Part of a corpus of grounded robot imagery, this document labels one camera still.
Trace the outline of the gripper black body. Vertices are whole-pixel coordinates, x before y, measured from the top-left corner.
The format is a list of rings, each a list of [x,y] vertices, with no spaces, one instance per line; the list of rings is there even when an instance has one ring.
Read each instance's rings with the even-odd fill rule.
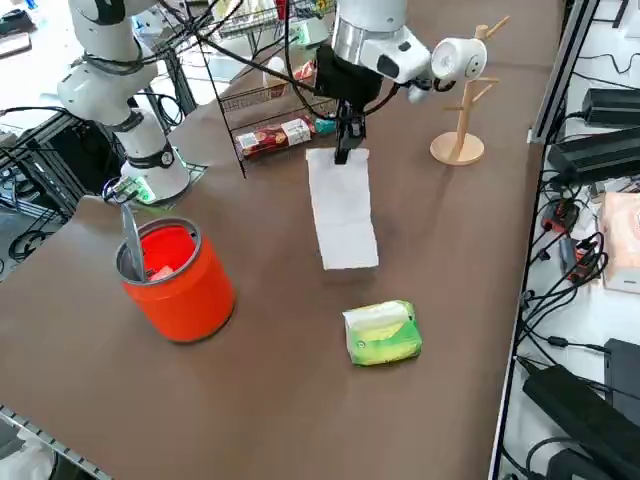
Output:
[[[341,59],[328,44],[317,49],[315,65],[315,88],[321,96],[364,108],[379,95],[383,77]]]

